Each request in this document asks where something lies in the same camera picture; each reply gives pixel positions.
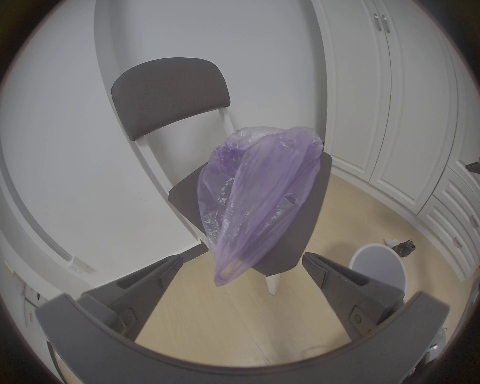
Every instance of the purple plastic bag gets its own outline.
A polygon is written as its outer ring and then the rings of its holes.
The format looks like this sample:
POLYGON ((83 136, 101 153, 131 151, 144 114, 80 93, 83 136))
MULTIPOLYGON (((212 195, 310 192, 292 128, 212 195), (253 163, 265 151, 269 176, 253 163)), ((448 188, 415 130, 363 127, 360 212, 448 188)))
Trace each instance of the purple plastic bag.
POLYGON ((215 258, 215 284, 234 280, 284 235, 320 170, 314 130, 243 128, 217 147, 198 179, 198 203, 215 258))

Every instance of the drawer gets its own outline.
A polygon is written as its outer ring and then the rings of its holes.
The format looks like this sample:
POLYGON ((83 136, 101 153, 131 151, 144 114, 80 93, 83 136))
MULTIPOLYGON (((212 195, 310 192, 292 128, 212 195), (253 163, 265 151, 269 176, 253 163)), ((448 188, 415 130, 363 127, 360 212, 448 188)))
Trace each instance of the drawer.
POLYGON ((449 167, 433 191, 454 216, 460 221, 480 253, 480 200, 468 185, 449 167))
POLYGON ((479 264, 479 255, 460 221, 433 195, 418 216, 450 250, 444 257, 460 280, 470 277, 479 264))

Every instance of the trash can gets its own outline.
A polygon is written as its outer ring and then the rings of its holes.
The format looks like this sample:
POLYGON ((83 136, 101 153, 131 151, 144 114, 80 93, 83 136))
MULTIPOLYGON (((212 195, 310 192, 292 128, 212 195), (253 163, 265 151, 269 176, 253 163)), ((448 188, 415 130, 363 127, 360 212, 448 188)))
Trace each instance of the trash can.
POLYGON ((407 294, 407 273, 397 253, 383 244, 367 244, 353 255, 349 268, 407 294))

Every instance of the chair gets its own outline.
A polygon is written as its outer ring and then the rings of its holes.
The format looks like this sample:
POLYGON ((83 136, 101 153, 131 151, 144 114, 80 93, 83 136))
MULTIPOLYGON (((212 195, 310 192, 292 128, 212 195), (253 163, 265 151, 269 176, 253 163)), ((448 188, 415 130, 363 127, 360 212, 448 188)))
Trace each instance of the chair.
MULTIPOLYGON (((176 121, 218 109, 225 131, 234 132, 225 79, 213 63, 193 58, 149 61, 123 73, 112 86, 118 117, 130 140, 157 181, 159 192, 186 218, 184 224, 204 243, 205 231, 197 198, 198 177, 203 164, 173 186, 156 160, 145 135, 176 121)), ((267 277, 269 292, 278 290, 280 274, 294 268, 315 228, 324 201, 332 158, 322 153, 321 170, 309 197, 277 245, 253 268, 267 277)))

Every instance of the cabinet handle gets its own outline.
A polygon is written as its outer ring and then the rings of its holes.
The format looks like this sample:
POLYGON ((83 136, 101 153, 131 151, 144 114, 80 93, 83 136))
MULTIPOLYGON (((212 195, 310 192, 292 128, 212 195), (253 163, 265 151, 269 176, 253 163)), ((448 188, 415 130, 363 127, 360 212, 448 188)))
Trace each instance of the cabinet handle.
POLYGON ((388 28, 388 22, 385 15, 382 15, 382 24, 384 25, 385 32, 390 33, 390 28, 388 28))
POLYGON ((453 238, 453 244, 457 247, 457 248, 463 248, 463 245, 460 244, 460 242, 458 241, 458 239, 456 237, 453 238))
POLYGON ((378 19, 378 15, 375 13, 373 15, 373 18, 375 19, 375 25, 377 26, 378 32, 381 32, 382 26, 380 25, 380 20, 378 19))
POLYGON ((475 220, 475 218, 472 216, 470 216, 470 224, 472 225, 473 228, 477 229, 479 227, 479 224, 477 223, 477 221, 475 220))

